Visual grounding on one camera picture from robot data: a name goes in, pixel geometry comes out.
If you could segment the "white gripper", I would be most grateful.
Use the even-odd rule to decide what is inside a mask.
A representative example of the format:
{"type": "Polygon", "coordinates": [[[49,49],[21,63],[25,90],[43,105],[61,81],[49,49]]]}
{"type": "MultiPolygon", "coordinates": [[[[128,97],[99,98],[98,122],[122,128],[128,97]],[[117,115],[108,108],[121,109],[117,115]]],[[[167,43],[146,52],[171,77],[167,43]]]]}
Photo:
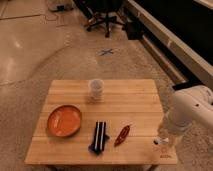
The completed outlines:
{"type": "Polygon", "coordinates": [[[186,118],[181,119],[180,117],[172,117],[170,115],[165,115],[160,125],[163,125],[169,133],[174,135],[175,140],[173,146],[176,146],[181,141],[185,132],[188,130],[189,121],[186,118]]]}

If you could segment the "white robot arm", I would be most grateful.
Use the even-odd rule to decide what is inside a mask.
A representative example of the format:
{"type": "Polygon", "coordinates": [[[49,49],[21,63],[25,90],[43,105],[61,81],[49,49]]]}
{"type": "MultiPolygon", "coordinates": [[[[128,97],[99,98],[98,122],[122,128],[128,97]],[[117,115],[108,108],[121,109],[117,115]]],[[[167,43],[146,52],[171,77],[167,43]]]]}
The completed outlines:
{"type": "Polygon", "coordinates": [[[175,91],[171,106],[158,127],[158,137],[175,146],[196,121],[213,131],[213,91],[203,85],[175,91]]]}

